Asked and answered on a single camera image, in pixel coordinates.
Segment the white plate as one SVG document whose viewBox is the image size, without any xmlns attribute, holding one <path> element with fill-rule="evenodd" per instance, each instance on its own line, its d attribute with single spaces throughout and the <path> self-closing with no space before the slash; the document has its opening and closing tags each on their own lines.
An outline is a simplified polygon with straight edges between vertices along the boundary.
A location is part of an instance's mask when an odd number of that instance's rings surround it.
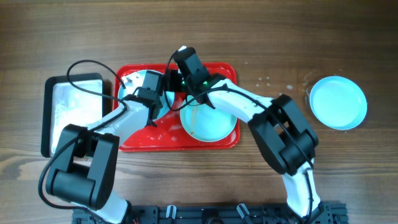
<svg viewBox="0 0 398 224">
<path fill-rule="evenodd" d="M 122 99 L 125 96 L 127 96 L 128 94 L 133 94 L 134 90 L 137 87 L 142 86 L 147 72 L 158 73 L 161 75 L 160 72 L 155 71 L 155 70 L 139 70 L 137 72 L 132 72 L 126 76 L 123 76 L 122 81 L 126 87 L 125 88 L 120 87 L 120 89 L 118 91 L 118 98 Z M 159 111 L 159 115 L 158 115 L 157 119 L 162 118 L 170 111 L 169 107 L 167 106 L 166 101 L 169 102 L 169 105 L 173 105 L 174 99 L 175 99 L 175 93 L 171 92 L 171 91 L 166 91 L 166 94 L 163 94 L 160 97 L 160 102 L 162 103 L 162 108 Z"/>
<path fill-rule="evenodd" d="M 349 130 L 359 126 L 368 112 L 368 102 L 355 82 L 341 76 L 320 79 L 308 91 L 314 116 L 325 126 Z"/>
<path fill-rule="evenodd" d="M 196 100 L 180 110 L 184 130 L 194 139 L 202 142 L 216 142 L 227 137 L 235 128 L 237 117 Z"/>
</svg>

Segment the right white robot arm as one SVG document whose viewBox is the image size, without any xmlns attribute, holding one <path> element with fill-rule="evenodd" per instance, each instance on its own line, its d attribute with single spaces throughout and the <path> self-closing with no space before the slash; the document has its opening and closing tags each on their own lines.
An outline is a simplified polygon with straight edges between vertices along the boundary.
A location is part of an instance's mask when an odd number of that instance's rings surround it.
<svg viewBox="0 0 398 224">
<path fill-rule="evenodd" d="M 185 92 L 247 123 L 264 160 L 283 178 L 287 205 L 298 217 L 311 222 L 320 204 L 313 180 L 318 137 L 293 99 L 255 95 L 225 76 L 207 71 L 183 75 L 167 70 L 165 89 Z"/>
</svg>

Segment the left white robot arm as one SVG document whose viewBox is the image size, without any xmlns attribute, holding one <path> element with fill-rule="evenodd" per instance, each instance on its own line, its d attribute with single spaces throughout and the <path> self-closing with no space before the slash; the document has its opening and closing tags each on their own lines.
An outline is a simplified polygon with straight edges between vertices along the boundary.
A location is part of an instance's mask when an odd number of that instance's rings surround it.
<svg viewBox="0 0 398 224">
<path fill-rule="evenodd" d="M 87 222 L 137 223 L 131 203 L 113 191 L 118 150 L 135 132 L 154 124 L 161 96 L 161 91 L 139 88 L 93 125 L 66 126 L 40 176 L 40 198 L 51 207 L 80 212 Z"/>
</svg>

